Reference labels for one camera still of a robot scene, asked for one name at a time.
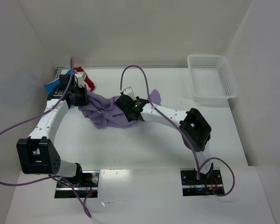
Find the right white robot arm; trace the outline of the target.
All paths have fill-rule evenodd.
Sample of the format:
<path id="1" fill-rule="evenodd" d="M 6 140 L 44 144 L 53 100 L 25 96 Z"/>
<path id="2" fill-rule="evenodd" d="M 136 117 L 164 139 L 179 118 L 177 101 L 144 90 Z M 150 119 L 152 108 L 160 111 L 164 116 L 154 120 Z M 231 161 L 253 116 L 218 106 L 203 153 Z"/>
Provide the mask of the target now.
<path id="1" fill-rule="evenodd" d="M 147 99 L 131 98 L 122 94 L 115 105 L 128 121 L 151 121 L 175 128 L 194 156 L 196 178 L 207 181 L 213 171 L 210 159 L 209 141 L 212 128 L 196 108 L 189 111 L 174 110 L 150 102 Z"/>

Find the purple polo shirt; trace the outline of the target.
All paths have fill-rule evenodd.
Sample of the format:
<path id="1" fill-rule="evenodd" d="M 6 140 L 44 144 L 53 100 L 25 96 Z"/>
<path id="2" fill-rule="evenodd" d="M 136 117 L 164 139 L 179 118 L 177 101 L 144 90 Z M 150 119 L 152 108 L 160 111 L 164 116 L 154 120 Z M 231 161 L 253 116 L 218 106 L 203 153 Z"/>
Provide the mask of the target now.
<path id="1" fill-rule="evenodd" d="M 129 128 L 137 124 L 138 120 L 128 121 L 124 113 L 115 105 L 115 101 L 120 97 L 114 96 L 105 98 L 91 91 L 87 92 L 89 104 L 79 106 L 79 111 L 85 118 L 90 119 L 97 129 L 106 127 Z"/>

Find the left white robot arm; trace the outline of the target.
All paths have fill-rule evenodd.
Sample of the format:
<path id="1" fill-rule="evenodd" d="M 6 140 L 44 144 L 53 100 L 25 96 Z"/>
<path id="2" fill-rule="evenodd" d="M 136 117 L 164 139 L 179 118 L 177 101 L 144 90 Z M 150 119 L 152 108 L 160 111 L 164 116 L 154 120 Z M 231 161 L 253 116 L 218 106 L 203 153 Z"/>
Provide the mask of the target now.
<path id="1" fill-rule="evenodd" d="M 82 172 L 81 165 L 62 160 L 54 147 L 54 140 L 70 107 L 89 104 L 85 79 L 85 72 L 77 72 L 73 76 L 59 76 L 59 84 L 47 98 L 47 114 L 40 118 L 27 138 L 19 139 L 16 144 L 23 173 L 79 177 Z"/>

